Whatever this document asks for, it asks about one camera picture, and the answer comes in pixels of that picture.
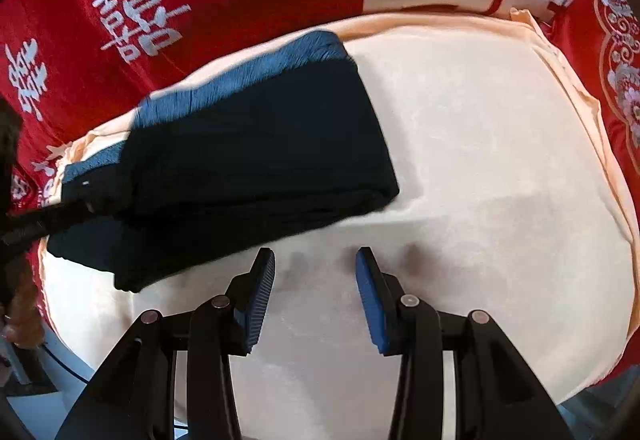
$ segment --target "wire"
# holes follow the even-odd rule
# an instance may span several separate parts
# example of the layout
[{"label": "wire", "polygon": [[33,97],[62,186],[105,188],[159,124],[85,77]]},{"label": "wire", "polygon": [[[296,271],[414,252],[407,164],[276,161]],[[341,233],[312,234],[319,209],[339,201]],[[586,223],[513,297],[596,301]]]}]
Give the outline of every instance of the wire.
[{"label": "wire", "polygon": [[74,370],[72,370],[70,367],[68,367],[64,362],[62,362],[59,358],[57,358],[54,354],[51,353],[51,350],[49,350],[44,344],[40,346],[45,352],[47,352],[49,354],[49,357],[51,357],[53,360],[56,361],[56,364],[60,366],[60,368],[62,368],[63,370],[65,370],[69,375],[73,375],[75,378],[77,378],[80,382],[84,382],[85,384],[88,384],[89,381],[86,380],[83,376],[78,375]]}]

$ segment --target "floor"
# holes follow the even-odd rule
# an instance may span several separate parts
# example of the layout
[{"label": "floor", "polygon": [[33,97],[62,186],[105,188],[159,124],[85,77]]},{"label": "floor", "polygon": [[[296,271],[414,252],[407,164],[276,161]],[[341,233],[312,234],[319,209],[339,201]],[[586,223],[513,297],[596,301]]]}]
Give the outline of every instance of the floor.
[{"label": "floor", "polygon": [[[93,370],[67,350],[49,329],[46,330],[46,345],[73,372],[85,379],[91,378]],[[84,383],[61,368],[43,350],[40,356],[58,393],[12,398],[10,403],[36,440],[54,440],[66,414],[84,390]],[[584,390],[558,406],[576,440],[593,440],[597,436],[638,376],[640,366],[635,366],[615,380]],[[176,439],[185,434],[184,430],[175,430]]]}]

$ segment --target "blue fabric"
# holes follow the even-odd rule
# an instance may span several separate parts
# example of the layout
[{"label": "blue fabric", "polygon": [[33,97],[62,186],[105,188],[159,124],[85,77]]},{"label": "blue fabric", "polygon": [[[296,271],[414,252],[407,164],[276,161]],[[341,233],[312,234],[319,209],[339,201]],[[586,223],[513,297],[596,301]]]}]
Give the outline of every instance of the blue fabric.
[{"label": "blue fabric", "polygon": [[91,171],[91,169],[96,169],[103,165],[117,164],[120,161],[120,153],[122,152],[123,147],[124,141],[118,142],[117,144],[113,144],[112,146],[98,151],[88,159],[82,160],[82,162],[69,164],[65,167],[65,176],[62,179],[62,183],[66,184],[67,182],[71,182],[81,174]]},{"label": "blue fabric", "polygon": [[194,89],[177,90],[154,99],[147,97],[140,103],[132,130],[176,120],[286,70],[330,59],[352,60],[333,32],[309,32],[282,48],[218,75],[207,84]]}]

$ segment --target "black folded cloth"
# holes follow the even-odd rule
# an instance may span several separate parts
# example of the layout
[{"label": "black folded cloth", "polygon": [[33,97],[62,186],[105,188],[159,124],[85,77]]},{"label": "black folded cloth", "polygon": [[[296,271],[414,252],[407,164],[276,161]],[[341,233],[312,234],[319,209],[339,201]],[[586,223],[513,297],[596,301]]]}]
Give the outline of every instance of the black folded cloth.
[{"label": "black folded cloth", "polygon": [[385,207],[399,190],[376,114],[355,62],[335,35],[320,34],[315,43],[331,46],[322,58],[297,55],[196,109],[192,90],[173,120],[156,113],[145,127],[137,117],[115,159],[107,150],[106,160],[71,169],[62,201],[85,196],[87,185],[111,193],[124,183],[132,203],[52,235],[49,252],[113,272],[117,289],[137,292],[189,266]]}]

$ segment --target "beige cloth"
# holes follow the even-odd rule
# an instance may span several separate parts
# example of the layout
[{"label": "beige cloth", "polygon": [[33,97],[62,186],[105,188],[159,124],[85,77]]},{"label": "beige cloth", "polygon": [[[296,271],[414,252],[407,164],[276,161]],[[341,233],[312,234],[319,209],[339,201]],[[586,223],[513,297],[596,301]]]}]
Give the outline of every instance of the beige cloth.
[{"label": "beige cloth", "polygon": [[[358,64],[400,195],[385,211],[269,244],[276,281],[260,342],[232,360],[244,435],[386,437],[399,359],[370,343],[353,273],[361,245],[437,309],[489,311],[556,402],[615,365],[639,322],[633,202],[598,102],[528,12],[511,17],[381,14],[324,27]],[[203,84],[301,33],[215,60],[171,90]],[[54,200],[65,165],[126,138],[132,116],[66,150]],[[257,248],[135,295],[114,290],[111,274],[54,258],[44,242],[40,251],[52,322],[97,367],[142,311],[196,308],[246,271]],[[182,358],[179,416],[184,381]],[[447,372],[446,438],[451,388]]]}]

